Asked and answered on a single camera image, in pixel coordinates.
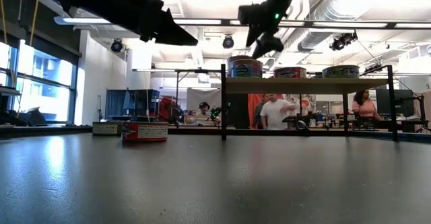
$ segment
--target gray table surface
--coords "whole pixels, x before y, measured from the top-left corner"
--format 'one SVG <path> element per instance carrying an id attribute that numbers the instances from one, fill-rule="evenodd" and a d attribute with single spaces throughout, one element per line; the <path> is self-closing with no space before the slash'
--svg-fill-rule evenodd
<path id="1" fill-rule="evenodd" d="M 0 223 L 430 223 L 431 145 L 91 134 L 0 141 Z"/>

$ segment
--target pink shirt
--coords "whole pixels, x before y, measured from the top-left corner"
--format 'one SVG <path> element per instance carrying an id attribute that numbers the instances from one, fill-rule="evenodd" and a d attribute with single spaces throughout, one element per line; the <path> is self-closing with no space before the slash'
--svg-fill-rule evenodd
<path id="1" fill-rule="evenodd" d="M 363 117 L 374 117 L 376 106 L 371 100 L 365 101 L 361 106 L 356 101 L 353 101 L 352 110 L 354 112 L 359 111 L 359 115 Z"/>

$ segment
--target wooden shelf board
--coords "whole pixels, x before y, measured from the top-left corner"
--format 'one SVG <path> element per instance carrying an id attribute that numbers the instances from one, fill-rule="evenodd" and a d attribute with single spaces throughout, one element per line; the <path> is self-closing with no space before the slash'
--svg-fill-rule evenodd
<path id="1" fill-rule="evenodd" d="M 349 94 L 388 84 L 387 79 L 227 78 L 228 94 Z"/>

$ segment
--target woman in pink shirt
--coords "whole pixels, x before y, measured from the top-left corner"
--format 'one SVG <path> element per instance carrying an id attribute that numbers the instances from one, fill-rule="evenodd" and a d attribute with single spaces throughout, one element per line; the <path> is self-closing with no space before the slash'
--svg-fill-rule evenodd
<path id="1" fill-rule="evenodd" d="M 359 91 L 354 97 L 352 110 L 355 114 L 362 117 L 373 118 L 374 120 L 382 120 L 376 111 L 376 106 L 369 98 L 368 90 Z"/>

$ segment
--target black monitor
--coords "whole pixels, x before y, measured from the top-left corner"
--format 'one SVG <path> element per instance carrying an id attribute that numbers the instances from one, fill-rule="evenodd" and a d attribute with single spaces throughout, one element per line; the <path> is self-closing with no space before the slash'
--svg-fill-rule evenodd
<path id="1" fill-rule="evenodd" d="M 415 114 L 413 105 L 413 92 L 408 89 L 396 89 L 395 91 L 395 111 L 397 114 L 409 117 Z M 376 89 L 377 112 L 380 115 L 391 115 L 391 104 L 388 89 Z"/>

